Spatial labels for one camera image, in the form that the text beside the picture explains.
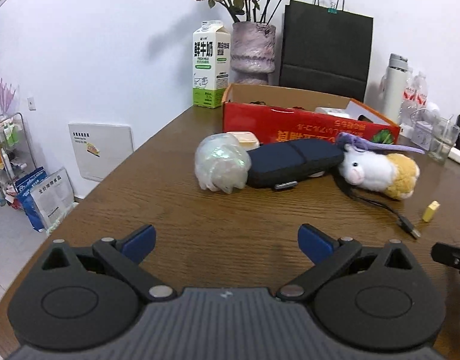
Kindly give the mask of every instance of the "vase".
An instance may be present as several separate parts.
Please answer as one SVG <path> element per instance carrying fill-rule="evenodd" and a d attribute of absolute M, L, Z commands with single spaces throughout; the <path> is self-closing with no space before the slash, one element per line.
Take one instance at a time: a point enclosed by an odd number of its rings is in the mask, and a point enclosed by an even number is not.
<path fill-rule="evenodd" d="M 268 85 L 268 74 L 275 71 L 275 26 L 234 23 L 230 57 L 237 83 Z"/>

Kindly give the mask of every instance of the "table surface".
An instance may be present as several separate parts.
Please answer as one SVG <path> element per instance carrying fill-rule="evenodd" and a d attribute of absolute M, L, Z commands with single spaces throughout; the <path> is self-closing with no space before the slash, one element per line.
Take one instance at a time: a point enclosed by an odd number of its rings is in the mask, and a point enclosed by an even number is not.
<path fill-rule="evenodd" d="M 221 117 L 221 109 L 189 108 L 68 216 L 0 302 L 0 355 L 6 357 L 18 347 L 7 318 L 8 302 L 54 238 L 88 246 L 153 224 L 156 248 L 141 266 L 174 288 L 263 286 L 275 291 L 311 266 L 296 240 L 299 226 L 310 223 L 334 238 L 351 236 L 368 246 L 402 239 L 445 297 L 447 317 L 435 348 L 460 359 L 460 276 L 430 258 L 435 242 L 460 245 L 460 165 L 448 160 L 442 166 L 425 155 L 413 155 L 421 169 L 416 190 L 405 202 L 389 204 L 421 231 L 415 241 L 387 211 L 354 202 L 328 175 L 282 192 L 250 187 L 231 195 L 202 191 L 193 174 L 195 149 L 204 137 L 221 131 Z M 424 223 L 423 211 L 433 200 L 440 209 Z"/>

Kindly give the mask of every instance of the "wall switch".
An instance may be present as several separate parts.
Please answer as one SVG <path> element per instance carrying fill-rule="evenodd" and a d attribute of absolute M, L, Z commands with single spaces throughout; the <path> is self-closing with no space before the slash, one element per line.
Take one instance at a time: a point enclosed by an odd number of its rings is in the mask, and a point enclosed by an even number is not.
<path fill-rule="evenodd" d="M 27 100 L 28 100 L 28 109 L 30 111 L 36 111 L 35 99 L 33 97 L 29 97 Z"/>

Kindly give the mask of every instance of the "purple strap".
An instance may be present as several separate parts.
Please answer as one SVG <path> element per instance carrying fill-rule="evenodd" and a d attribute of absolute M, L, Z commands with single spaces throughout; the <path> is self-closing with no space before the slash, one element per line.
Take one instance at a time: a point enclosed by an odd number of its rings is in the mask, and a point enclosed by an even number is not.
<path fill-rule="evenodd" d="M 366 152 L 367 150 L 391 150 L 399 152 L 414 152 L 419 154 L 425 154 L 425 151 L 423 151 L 422 149 L 417 149 L 415 147 L 404 145 L 388 145 L 384 143 L 373 143 L 369 140 L 357 137 L 356 135 L 350 134 L 348 132 L 341 132 L 337 136 L 337 139 L 335 139 L 335 143 L 342 149 L 346 144 L 350 144 L 358 152 Z"/>

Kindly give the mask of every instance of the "plush toy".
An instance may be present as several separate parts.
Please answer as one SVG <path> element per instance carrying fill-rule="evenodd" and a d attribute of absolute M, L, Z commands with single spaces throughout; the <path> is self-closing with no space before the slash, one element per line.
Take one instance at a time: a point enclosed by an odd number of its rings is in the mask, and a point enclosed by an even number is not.
<path fill-rule="evenodd" d="M 339 171 L 349 184 L 382 192 L 397 200 L 407 199 L 413 194 L 420 175 L 415 161 L 403 154 L 383 155 L 369 150 L 403 150 L 423 154 L 422 150 L 375 144 L 348 133 L 341 133 L 337 137 L 337 144 L 343 149 L 345 157 L 339 165 Z"/>

